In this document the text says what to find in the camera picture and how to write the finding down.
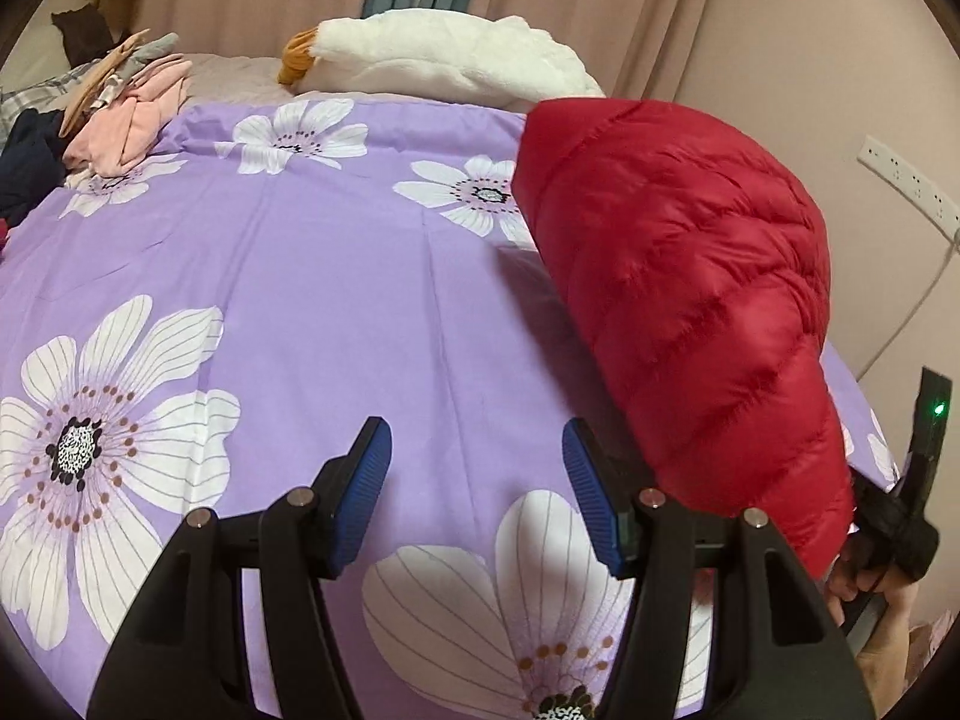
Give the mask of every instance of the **power strip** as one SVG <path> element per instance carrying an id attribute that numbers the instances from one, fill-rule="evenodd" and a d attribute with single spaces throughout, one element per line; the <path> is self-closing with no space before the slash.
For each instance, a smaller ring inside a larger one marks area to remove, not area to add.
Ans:
<path id="1" fill-rule="evenodd" d="M 917 206 L 948 241 L 954 240 L 960 230 L 960 208 L 928 177 L 870 135 L 856 159 Z"/>

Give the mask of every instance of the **red down jacket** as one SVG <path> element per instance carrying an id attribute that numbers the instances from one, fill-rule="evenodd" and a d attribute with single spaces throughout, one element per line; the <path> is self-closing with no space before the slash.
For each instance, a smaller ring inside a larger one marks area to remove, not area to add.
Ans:
<path id="1" fill-rule="evenodd" d="M 827 229 L 800 181 L 707 114 L 575 98 L 530 113 L 512 186 L 659 484 L 765 509 L 822 575 L 853 495 L 819 362 Z"/>

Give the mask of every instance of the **blue gripper pad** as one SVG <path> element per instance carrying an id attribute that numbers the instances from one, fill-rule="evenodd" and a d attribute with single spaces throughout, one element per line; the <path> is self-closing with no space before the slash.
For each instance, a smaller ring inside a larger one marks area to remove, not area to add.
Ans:
<path id="1" fill-rule="evenodd" d="M 619 578 L 626 575 L 627 565 L 620 550 L 616 511 L 597 476 L 576 422 L 572 419 L 563 428 L 563 465 L 577 496 L 593 552 L 611 576 Z"/>
<path id="2" fill-rule="evenodd" d="M 355 451 L 359 451 L 358 458 L 353 457 Z M 390 425 L 381 419 L 366 445 L 354 445 L 347 456 L 347 461 L 354 461 L 355 467 L 333 515 L 334 546 L 329 560 L 334 575 L 339 575 L 360 553 L 373 508 L 387 477 L 391 453 Z"/>

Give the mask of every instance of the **floral bedsheet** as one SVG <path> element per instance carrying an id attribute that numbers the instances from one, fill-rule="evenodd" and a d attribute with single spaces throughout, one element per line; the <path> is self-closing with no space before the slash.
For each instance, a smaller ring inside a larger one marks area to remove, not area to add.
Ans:
<path id="1" fill-rule="evenodd" d="M 80 712 L 189 509 L 260 509 L 382 415 L 391 472 L 325 588 L 365 716 L 592 716 L 632 588 L 592 555 L 560 431 L 582 415 L 631 443 L 512 199 L 522 127 L 440 103 L 202 105 L 13 232 L 0 602 Z M 891 481 L 853 378 L 830 349 L 824 367 L 851 461 Z M 245 596 L 277 712 L 255 574 Z M 709 619 L 702 576 L 680 713 Z"/>

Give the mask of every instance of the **flower center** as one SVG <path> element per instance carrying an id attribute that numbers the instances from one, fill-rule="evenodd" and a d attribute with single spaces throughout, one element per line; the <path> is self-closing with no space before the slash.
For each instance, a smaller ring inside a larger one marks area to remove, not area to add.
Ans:
<path id="1" fill-rule="evenodd" d="M 593 697 L 579 685 L 573 693 L 558 693 L 543 699 L 536 708 L 536 720 L 592 720 Z"/>
<path id="2" fill-rule="evenodd" d="M 506 203 L 511 199 L 510 194 L 496 189 L 496 187 L 473 187 L 473 196 L 481 202 Z"/>
<path id="3" fill-rule="evenodd" d="M 317 150 L 317 144 L 314 143 L 316 135 L 315 131 L 304 132 L 298 129 L 296 132 L 278 135 L 274 147 L 282 151 L 293 151 L 295 154 L 302 154 L 304 151 L 312 153 Z"/>
<path id="4" fill-rule="evenodd" d="M 121 184 L 126 183 L 129 178 L 128 175 L 121 175 L 116 178 L 102 178 L 99 175 L 94 175 L 90 179 L 90 190 L 93 191 L 94 194 L 107 194 Z"/>
<path id="5" fill-rule="evenodd" d="M 50 481 L 59 481 L 61 485 L 72 485 L 77 481 L 78 493 L 83 492 L 86 482 L 83 474 L 93 465 L 101 453 L 100 437 L 103 433 L 101 421 L 91 423 L 88 416 L 78 421 L 71 416 L 61 431 L 56 443 L 47 445 L 47 455 L 51 460 Z"/>

